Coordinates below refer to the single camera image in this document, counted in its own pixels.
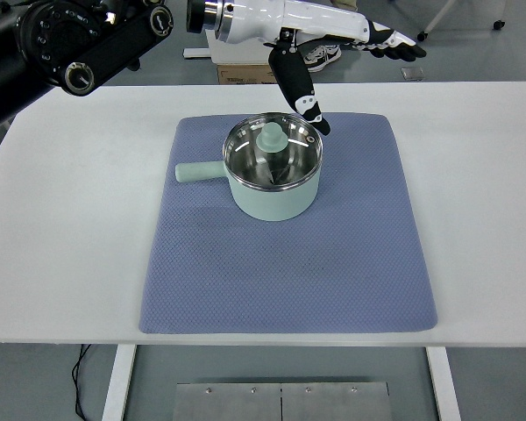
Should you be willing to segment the white and black hand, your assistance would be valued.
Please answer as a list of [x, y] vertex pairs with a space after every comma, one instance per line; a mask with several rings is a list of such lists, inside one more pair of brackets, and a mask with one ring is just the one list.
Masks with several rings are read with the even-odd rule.
[[354, 11], [303, 1], [234, 1], [225, 4], [223, 12], [224, 41], [258, 39], [269, 46], [269, 66], [289, 106], [324, 135], [331, 129], [320, 111], [301, 45], [333, 39], [378, 58], [414, 61], [426, 56], [414, 40]]

